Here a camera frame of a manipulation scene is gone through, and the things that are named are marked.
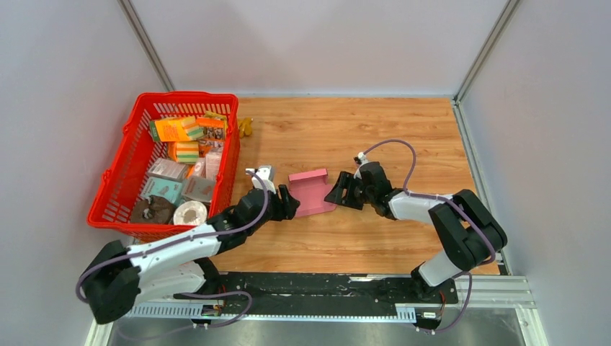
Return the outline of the pink paper box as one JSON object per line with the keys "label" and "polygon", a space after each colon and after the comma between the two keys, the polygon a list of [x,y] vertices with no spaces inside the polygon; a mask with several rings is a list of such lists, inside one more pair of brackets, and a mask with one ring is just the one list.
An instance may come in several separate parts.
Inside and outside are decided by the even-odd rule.
{"label": "pink paper box", "polygon": [[289,192],[300,202],[295,214],[296,218],[327,213],[336,209],[337,205],[324,200],[333,188],[333,185],[328,183],[328,176],[327,169],[316,169],[288,176]]}

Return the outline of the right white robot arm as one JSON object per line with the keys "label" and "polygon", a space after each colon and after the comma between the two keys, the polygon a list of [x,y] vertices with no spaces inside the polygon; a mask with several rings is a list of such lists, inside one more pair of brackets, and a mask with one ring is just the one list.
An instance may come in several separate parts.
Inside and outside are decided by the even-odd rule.
{"label": "right white robot arm", "polygon": [[324,200],[357,210],[369,204],[384,218],[434,226],[442,250],[411,271],[412,295],[422,302],[431,301],[446,281],[492,261],[508,243],[473,191],[428,195],[395,188],[377,161],[360,165],[354,174],[341,172]]}

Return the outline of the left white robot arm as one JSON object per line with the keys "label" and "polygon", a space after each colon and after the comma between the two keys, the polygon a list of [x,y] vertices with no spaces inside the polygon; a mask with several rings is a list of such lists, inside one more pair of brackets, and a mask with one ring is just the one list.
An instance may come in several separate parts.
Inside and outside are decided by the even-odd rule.
{"label": "left white robot arm", "polygon": [[76,296],[98,324],[166,296],[213,299],[220,279],[210,258],[241,246],[268,221],[293,219],[299,207],[286,185],[252,188],[237,204],[175,236],[129,247],[111,241],[79,277]]}

